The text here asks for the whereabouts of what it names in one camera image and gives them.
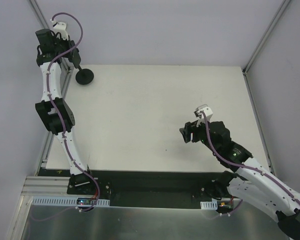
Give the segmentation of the black phone stand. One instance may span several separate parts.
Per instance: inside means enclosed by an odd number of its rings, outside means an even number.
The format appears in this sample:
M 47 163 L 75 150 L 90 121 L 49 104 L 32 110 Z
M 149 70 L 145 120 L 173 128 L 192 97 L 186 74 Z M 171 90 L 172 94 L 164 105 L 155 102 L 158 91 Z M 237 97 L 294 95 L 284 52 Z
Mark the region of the black phone stand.
M 78 72 L 75 75 L 75 80 L 79 85 L 89 85 L 94 80 L 94 73 L 88 68 L 78 66 Z

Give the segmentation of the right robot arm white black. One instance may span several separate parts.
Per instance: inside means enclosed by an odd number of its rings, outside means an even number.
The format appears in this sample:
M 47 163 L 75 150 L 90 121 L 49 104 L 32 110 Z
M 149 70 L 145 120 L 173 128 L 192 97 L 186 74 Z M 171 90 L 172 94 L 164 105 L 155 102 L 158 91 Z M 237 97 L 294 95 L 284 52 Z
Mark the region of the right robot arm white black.
M 215 184 L 218 196 L 242 199 L 271 217 L 289 238 L 300 240 L 300 193 L 233 141 L 222 121 L 187 122 L 179 131 L 185 143 L 203 143 L 228 169 L 223 173 L 224 179 Z

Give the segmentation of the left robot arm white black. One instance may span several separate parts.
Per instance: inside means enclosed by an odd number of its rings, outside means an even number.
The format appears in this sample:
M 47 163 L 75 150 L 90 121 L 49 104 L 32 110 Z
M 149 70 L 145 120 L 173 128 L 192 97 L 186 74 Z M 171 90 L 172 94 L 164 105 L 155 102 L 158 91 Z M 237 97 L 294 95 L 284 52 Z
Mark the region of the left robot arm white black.
M 88 164 L 81 158 L 75 140 L 75 117 L 61 93 L 62 59 L 68 59 L 79 70 L 79 79 L 84 83 L 90 83 L 94 75 L 90 70 L 81 68 L 77 44 L 69 36 L 47 28 L 35 34 L 39 42 L 36 62 L 43 77 L 42 98 L 35 104 L 36 112 L 47 131 L 55 135 L 63 148 L 69 164 L 69 187 L 79 188 L 86 195 L 92 194 L 96 183 L 91 179 Z

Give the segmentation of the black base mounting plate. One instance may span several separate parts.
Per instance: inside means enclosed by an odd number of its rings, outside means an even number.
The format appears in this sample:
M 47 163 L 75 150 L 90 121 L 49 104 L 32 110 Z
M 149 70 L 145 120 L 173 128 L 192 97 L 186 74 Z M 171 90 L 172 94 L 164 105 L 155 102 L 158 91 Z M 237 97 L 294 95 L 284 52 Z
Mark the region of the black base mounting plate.
M 150 172 L 94 170 L 71 176 L 67 194 L 100 193 L 112 207 L 199 209 L 201 202 L 231 198 L 226 185 L 234 174 L 224 172 Z

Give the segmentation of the left aluminium frame post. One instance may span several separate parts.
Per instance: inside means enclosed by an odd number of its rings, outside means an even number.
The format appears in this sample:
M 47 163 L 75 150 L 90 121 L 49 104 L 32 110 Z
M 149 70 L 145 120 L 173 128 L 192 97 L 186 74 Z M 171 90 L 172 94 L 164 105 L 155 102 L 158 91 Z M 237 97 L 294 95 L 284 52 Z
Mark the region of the left aluminium frame post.
M 39 44 L 36 48 L 36 51 L 37 51 L 36 64 L 39 67 L 41 67 L 45 63 L 50 63 L 50 62 L 58 63 L 60 65 L 62 63 L 62 61 L 57 61 L 57 59 L 59 57 L 62 57 L 65 54 L 73 51 L 73 50 L 71 50 L 71 51 L 67 52 L 68 51 L 67 50 L 67 51 L 61 53 L 60 55 L 57 55 L 57 35 L 59 35 L 59 34 L 55 34 L 52 29 L 43 28 L 43 29 L 37 30 L 35 32 L 35 35 L 39 42 Z

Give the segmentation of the aluminium frame post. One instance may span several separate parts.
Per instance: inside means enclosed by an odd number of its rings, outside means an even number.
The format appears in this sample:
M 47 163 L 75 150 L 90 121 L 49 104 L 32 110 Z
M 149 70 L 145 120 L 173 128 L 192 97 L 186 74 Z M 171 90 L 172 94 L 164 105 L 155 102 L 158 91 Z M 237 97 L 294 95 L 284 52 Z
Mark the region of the aluminium frame post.
M 247 75 L 251 67 L 253 66 L 254 62 L 256 61 L 257 57 L 259 56 L 260 52 L 262 51 L 263 47 L 266 45 L 268 39 L 270 38 L 271 34 L 275 30 L 275 27 L 279 23 L 282 16 L 287 11 L 289 5 L 291 4 L 292 0 L 283 0 L 282 3 L 279 5 L 279 8 L 275 12 L 273 18 L 271 19 L 270 23 L 268 24 L 265 32 L 263 33 L 261 39 L 257 43 L 252 55 L 250 56 L 247 63 L 242 68 L 242 73 L 244 76 Z
M 58 63 L 60 65 L 62 63 L 62 61 L 57 61 L 57 59 L 59 57 L 62 57 L 65 54 L 73 51 L 73 50 L 71 50 L 71 51 L 67 52 L 68 51 L 67 50 L 67 51 L 61 53 L 60 55 L 57 55 L 57 35 L 59 35 L 59 34 L 55 34 L 52 29 L 43 28 L 43 29 L 37 30 L 35 32 L 35 35 L 39 42 L 39 44 L 36 48 L 36 51 L 37 51 L 36 64 L 39 67 L 41 67 L 45 63 L 50 63 L 50 62 Z

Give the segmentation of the right aluminium frame post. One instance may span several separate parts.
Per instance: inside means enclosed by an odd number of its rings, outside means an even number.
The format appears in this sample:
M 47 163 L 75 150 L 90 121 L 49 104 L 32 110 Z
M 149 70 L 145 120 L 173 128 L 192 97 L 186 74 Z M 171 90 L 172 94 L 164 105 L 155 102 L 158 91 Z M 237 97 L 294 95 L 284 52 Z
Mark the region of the right aluminium frame post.
M 266 45 L 268 39 L 270 38 L 271 34 L 275 30 L 275 27 L 279 23 L 282 16 L 287 11 L 289 5 L 291 4 L 292 0 L 283 0 L 282 3 L 279 5 L 279 8 L 275 12 L 273 18 L 271 19 L 270 23 L 268 24 L 265 32 L 263 33 L 261 39 L 257 43 L 252 55 L 250 56 L 247 63 L 242 68 L 242 73 L 244 76 L 247 75 L 251 67 L 253 66 L 254 62 L 256 61 L 257 57 L 259 56 L 260 52 L 262 51 L 263 47 Z

